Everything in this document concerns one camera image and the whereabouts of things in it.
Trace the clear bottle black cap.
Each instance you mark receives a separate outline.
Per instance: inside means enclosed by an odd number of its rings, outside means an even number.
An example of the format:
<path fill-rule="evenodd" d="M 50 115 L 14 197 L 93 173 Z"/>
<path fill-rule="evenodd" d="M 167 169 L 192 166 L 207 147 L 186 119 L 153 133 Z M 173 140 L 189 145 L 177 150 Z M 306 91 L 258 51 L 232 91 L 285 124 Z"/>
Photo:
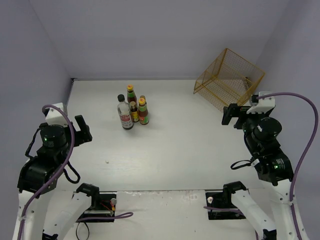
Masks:
<path fill-rule="evenodd" d="M 125 130 L 130 130 L 134 126 L 134 121 L 131 115 L 131 108 L 129 104 L 125 101 L 125 96 L 123 94 L 119 94 L 117 96 L 117 99 L 119 102 L 117 105 L 117 111 L 121 125 Z"/>

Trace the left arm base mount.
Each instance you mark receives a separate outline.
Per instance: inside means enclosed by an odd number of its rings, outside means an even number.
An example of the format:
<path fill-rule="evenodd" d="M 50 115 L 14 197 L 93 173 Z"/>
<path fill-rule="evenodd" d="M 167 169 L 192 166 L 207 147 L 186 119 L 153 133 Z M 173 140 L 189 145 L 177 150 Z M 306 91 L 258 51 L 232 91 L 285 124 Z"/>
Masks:
<path fill-rule="evenodd" d="M 106 219 L 115 216 L 111 200 L 117 199 L 116 192 L 100 192 L 100 200 L 94 207 L 88 208 L 79 218 L 89 218 L 86 223 L 113 223 L 114 219 Z"/>

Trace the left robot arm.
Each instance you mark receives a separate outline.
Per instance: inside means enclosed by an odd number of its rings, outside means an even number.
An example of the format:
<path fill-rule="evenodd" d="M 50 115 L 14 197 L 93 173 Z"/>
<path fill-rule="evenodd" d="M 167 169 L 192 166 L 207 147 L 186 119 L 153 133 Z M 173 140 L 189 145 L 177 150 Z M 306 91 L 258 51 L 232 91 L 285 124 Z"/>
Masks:
<path fill-rule="evenodd" d="M 22 167 L 18 179 L 18 212 L 14 240 L 62 240 L 86 210 L 100 204 L 100 189 L 82 183 L 68 205 L 45 227 L 48 206 L 66 160 L 71 143 L 76 147 L 92 141 L 90 128 L 82 115 L 75 116 L 80 130 L 70 132 L 67 125 L 42 123 L 37 132 L 42 146 Z"/>

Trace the green-label sauce bottle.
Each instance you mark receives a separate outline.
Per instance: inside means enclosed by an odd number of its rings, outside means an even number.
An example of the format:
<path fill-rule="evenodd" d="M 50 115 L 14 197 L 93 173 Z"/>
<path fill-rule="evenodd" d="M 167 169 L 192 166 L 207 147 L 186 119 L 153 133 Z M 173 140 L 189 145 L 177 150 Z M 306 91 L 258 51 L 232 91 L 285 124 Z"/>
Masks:
<path fill-rule="evenodd" d="M 137 104 L 137 97 L 134 91 L 134 87 L 132 84 L 127 85 L 127 102 L 130 104 L 131 102 L 135 102 Z"/>
<path fill-rule="evenodd" d="M 142 124 L 142 125 L 147 125 L 149 123 L 149 112 L 148 112 L 148 107 L 147 107 L 147 104 L 146 104 L 146 100 L 141 97 L 139 100 L 138 100 L 138 117 L 139 117 L 139 122 Z"/>

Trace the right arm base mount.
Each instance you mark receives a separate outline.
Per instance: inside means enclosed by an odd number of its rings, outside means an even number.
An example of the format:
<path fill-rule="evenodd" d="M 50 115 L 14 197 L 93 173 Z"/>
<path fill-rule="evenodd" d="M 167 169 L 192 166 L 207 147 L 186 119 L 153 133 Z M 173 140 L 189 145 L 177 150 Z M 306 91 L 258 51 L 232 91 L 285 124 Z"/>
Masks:
<path fill-rule="evenodd" d="M 215 208 L 215 210 L 207 210 L 210 221 L 243 220 L 246 218 L 236 206 L 224 200 L 222 191 L 206 191 L 205 198 L 206 206 Z"/>

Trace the small yellow-label brown bottle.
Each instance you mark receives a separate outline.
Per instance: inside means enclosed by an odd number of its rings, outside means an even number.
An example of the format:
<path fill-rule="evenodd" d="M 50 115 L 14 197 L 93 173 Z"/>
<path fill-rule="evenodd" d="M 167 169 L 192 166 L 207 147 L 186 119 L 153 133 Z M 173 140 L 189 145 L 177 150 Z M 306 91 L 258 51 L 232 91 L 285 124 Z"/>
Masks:
<path fill-rule="evenodd" d="M 135 101 L 130 102 L 130 112 L 131 112 L 133 122 L 134 123 L 139 122 L 140 120 L 139 120 L 138 108 Z"/>

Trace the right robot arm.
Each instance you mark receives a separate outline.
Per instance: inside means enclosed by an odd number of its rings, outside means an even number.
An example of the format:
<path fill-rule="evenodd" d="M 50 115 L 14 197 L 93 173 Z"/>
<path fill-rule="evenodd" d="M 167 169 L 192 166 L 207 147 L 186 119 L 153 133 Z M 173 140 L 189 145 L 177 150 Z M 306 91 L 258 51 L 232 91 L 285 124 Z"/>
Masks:
<path fill-rule="evenodd" d="M 222 125 L 237 118 L 235 129 L 244 133 L 244 143 L 251 154 L 247 166 L 253 167 L 268 193 L 273 219 L 252 199 L 240 181 L 223 186 L 221 200 L 235 206 L 253 226 L 261 240 L 307 240 L 294 190 L 294 171 L 291 161 L 281 150 L 277 136 L 282 125 L 270 113 L 274 104 L 258 103 L 240 106 L 232 103 L 223 108 Z"/>

